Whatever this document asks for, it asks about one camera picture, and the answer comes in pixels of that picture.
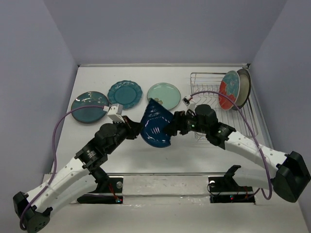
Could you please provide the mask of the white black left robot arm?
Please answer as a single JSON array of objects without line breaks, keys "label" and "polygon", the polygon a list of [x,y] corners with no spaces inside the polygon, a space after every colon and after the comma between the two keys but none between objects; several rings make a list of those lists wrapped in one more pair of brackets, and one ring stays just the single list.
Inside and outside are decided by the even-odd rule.
[{"label": "white black left robot arm", "polygon": [[101,165],[125,139],[134,140],[142,130],[142,124],[121,117],[121,122],[105,123],[76,155],[57,173],[39,187],[18,192],[13,197],[14,210],[20,219],[20,228],[28,233],[42,230],[50,221],[52,202],[76,181],[91,175],[90,185],[98,192],[110,183]]}]

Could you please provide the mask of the grey cream plate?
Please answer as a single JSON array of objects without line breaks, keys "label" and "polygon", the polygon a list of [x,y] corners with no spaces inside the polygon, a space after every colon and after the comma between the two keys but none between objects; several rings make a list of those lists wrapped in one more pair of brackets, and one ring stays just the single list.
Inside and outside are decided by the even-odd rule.
[{"label": "grey cream plate", "polygon": [[232,107],[234,111],[237,111],[237,109],[241,109],[246,104],[251,92],[251,77],[249,71],[242,68],[239,69],[237,73],[240,78],[240,91],[236,101],[237,107]]}]

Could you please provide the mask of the dark teal blossom plate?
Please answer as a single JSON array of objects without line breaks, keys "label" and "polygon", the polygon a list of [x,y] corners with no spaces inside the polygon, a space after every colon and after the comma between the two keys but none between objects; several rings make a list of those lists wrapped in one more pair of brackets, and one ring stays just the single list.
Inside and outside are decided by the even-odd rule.
[{"label": "dark teal blossom plate", "polygon": [[104,106],[109,106],[108,98],[101,92],[88,91],[75,98],[71,105],[71,115],[81,123],[91,124],[99,121],[106,115]]}]

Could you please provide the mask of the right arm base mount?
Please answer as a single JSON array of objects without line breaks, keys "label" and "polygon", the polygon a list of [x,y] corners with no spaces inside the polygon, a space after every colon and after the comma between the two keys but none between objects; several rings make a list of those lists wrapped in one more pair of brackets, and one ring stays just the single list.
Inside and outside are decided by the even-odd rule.
[{"label": "right arm base mount", "polygon": [[233,179],[240,168],[233,165],[223,176],[209,177],[207,191],[210,203],[256,203],[253,188],[239,186]]}]

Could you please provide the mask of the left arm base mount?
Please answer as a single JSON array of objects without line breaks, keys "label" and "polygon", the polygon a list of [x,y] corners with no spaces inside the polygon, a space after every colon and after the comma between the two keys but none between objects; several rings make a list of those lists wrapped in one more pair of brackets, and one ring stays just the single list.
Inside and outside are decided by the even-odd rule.
[{"label": "left arm base mount", "polygon": [[109,183],[98,184],[96,189],[79,197],[79,204],[123,204],[123,177],[110,176]]}]

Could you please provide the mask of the red and teal plate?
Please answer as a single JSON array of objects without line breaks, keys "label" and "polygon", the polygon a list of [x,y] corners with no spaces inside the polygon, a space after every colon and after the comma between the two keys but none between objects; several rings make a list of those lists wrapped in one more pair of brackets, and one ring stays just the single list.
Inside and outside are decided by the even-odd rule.
[{"label": "red and teal plate", "polygon": [[[240,77],[238,73],[231,70],[225,74],[219,86],[219,93],[227,96],[236,103],[240,92]],[[223,110],[230,110],[234,105],[224,96],[219,95],[218,102]]]}]

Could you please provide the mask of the dark blue leaf plate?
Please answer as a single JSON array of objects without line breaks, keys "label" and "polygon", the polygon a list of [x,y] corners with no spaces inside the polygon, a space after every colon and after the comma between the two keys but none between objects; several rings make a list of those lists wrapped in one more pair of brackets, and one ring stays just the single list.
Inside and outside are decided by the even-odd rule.
[{"label": "dark blue leaf plate", "polygon": [[170,124],[173,114],[154,99],[150,99],[141,119],[143,128],[142,139],[155,148],[166,148],[171,145],[171,136],[164,133],[164,128]]}]

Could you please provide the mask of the teal scalloped plate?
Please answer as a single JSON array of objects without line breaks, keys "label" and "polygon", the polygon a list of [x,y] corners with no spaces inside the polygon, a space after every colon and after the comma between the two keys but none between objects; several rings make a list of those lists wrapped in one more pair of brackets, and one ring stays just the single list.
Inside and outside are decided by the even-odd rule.
[{"label": "teal scalloped plate", "polygon": [[123,80],[112,85],[107,97],[111,104],[121,104],[130,109],[139,104],[143,95],[141,87],[134,81]]}]

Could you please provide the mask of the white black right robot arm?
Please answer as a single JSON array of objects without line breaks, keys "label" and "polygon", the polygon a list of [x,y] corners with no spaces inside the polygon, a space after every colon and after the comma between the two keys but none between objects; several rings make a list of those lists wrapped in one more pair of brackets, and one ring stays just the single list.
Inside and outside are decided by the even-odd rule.
[{"label": "white black right robot arm", "polygon": [[219,122],[215,111],[206,104],[198,105],[193,111],[175,112],[163,131],[170,136],[185,135],[190,131],[203,133],[212,145],[236,153],[265,169],[267,188],[288,202],[296,202],[311,180],[301,154],[276,151],[243,136],[235,128]]}]

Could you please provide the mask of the light green flower plate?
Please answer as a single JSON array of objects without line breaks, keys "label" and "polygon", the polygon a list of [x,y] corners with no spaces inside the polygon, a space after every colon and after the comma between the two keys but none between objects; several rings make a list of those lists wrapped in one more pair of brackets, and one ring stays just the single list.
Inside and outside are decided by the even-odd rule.
[{"label": "light green flower plate", "polygon": [[181,94],[177,87],[170,83],[157,83],[147,92],[147,100],[155,100],[167,110],[175,108],[181,100]]}]

